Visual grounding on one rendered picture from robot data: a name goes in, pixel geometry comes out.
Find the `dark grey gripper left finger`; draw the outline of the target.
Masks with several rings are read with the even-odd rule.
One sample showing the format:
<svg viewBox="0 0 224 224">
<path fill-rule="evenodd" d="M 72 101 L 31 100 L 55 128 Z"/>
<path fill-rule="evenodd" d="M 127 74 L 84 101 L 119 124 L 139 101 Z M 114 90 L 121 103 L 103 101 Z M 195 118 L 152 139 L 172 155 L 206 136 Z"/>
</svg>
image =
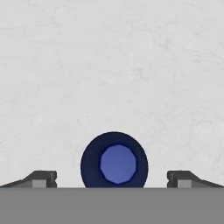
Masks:
<svg viewBox="0 0 224 224">
<path fill-rule="evenodd" d="M 2 188 L 56 188 L 56 171 L 34 171 L 27 177 L 2 185 Z"/>
</svg>

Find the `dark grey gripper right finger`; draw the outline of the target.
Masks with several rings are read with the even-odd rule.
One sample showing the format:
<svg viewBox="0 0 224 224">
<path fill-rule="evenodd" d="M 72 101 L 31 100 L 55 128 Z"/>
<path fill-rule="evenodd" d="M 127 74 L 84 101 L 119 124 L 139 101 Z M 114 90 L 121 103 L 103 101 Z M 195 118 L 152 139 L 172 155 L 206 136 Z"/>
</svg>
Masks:
<svg viewBox="0 0 224 224">
<path fill-rule="evenodd" d="M 190 171 L 168 171 L 167 179 L 168 188 L 223 188 L 223 185 L 200 179 Z"/>
</svg>

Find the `dark blue bottle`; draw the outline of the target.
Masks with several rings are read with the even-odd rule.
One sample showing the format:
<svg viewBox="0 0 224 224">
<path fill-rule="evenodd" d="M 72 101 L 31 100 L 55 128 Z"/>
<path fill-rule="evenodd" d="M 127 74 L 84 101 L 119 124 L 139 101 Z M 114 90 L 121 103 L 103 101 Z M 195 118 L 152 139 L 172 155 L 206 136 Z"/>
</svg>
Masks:
<svg viewBox="0 0 224 224">
<path fill-rule="evenodd" d="M 148 159 L 141 144 L 117 131 L 94 138 L 80 161 L 80 174 L 86 188 L 143 188 L 148 172 Z"/>
</svg>

